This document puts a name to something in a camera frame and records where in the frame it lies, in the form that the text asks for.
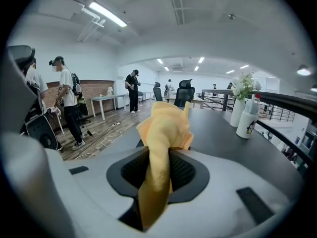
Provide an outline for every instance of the black table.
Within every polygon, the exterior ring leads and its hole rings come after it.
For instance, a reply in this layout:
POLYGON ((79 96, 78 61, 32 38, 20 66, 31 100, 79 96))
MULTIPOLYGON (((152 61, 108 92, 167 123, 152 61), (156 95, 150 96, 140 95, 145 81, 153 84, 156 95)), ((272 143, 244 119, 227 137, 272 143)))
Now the black table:
MULTIPOLYGON (((230 112, 190 109, 189 121, 194 134, 191 149, 240 163, 280 189, 291 201, 295 200, 304 185, 298 171, 273 144, 256 131, 250 139, 239 137, 236 128, 229 124, 230 116, 230 112)), ((139 140, 136 127, 132 127, 102 154, 134 148, 139 140)))

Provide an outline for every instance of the yellow cloth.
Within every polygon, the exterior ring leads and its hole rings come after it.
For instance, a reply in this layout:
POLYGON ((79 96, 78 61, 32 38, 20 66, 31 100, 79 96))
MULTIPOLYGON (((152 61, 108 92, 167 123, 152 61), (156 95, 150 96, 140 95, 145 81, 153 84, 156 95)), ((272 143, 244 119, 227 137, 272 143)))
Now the yellow cloth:
POLYGON ((194 139, 189 131, 186 102, 184 111, 167 102, 155 102, 149 118, 137 126, 143 144, 149 147, 150 163, 145 180, 139 189, 139 209, 144 228, 150 227, 162 214, 169 191, 168 149, 178 147, 188 149, 194 139))

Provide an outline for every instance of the white t-shirt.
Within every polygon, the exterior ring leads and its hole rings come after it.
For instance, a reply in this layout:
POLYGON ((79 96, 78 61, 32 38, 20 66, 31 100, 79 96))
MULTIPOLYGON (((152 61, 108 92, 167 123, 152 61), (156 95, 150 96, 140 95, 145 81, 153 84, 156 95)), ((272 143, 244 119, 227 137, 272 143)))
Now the white t-shirt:
POLYGON ((67 68, 64 68, 61 71, 60 80, 59 80, 58 94, 62 90, 64 85, 68 85, 68 91, 63 97, 64 107, 75 106, 77 104, 77 100, 76 100, 75 95, 74 95, 74 93, 72 91, 72 89, 73 89, 73 78, 71 76, 71 73, 70 73, 69 69, 67 69, 67 68))
MULTIPOLYGON (((41 93, 48 90, 48 85, 43 80, 41 75, 38 73, 37 69, 29 68, 28 72, 26 73, 26 80, 29 81, 30 83, 32 83, 32 81, 34 81, 38 85, 41 93)), ((45 114, 47 109, 46 109, 46 105, 45 105, 43 100, 42 100, 42 108, 43 108, 43 114, 45 114)))

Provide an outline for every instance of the bottle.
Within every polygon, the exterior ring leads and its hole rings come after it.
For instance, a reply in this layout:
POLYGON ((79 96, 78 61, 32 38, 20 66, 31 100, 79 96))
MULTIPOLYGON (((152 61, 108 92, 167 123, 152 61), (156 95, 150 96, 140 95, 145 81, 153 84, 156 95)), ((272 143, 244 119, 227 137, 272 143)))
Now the bottle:
POLYGON ((250 138, 256 126, 260 113, 260 95, 252 95, 252 100, 248 101, 244 111, 241 114, 240 122, 237 128, 237 135, 242 138, 250 138))

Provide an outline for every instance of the chair headrest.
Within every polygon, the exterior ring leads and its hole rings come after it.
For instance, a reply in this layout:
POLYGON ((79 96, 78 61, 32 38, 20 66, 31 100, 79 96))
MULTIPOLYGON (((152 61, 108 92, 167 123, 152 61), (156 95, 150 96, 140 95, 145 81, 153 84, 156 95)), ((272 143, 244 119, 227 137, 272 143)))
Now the chair headrest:
POLYGON ((185 89, 189 89, 191 88, 191 84, 190 81, 192 81, 192 79, 187 79, 187 80, 182 80, 179 82, 179 87, 180 88, 185 88, 185 89))

